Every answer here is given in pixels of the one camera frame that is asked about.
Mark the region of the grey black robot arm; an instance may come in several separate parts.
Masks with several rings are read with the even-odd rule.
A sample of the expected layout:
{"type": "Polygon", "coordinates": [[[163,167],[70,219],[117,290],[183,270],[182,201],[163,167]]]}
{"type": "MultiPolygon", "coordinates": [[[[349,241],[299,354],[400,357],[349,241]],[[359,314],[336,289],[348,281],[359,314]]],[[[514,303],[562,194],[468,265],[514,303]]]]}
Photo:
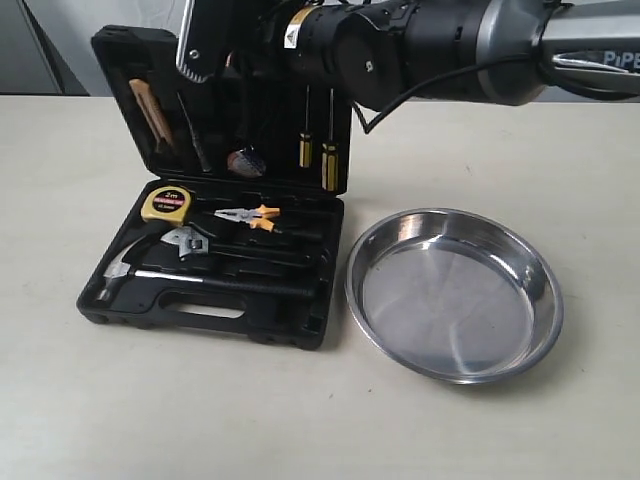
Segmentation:
{"type": "Polygon", "coordinates": [[[176,66],[195,83],[229,57],[379,111],[401,95],[522,105],[553,86],[639,93],[635,1],[189,1],[176,66]]]}

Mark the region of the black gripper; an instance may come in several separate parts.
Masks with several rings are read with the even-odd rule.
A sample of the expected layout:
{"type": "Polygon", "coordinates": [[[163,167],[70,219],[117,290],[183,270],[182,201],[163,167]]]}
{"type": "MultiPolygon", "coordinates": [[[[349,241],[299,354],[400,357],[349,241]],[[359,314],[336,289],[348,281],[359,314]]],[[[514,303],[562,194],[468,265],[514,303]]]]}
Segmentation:
{"type": "Polygon", "coordinates": [[[283,80],[287,68],[278,42],[288,1],[185,2],[175,65],[194,83],[223,75],[228,61],[246,62],[251,76],[283,80]]]}

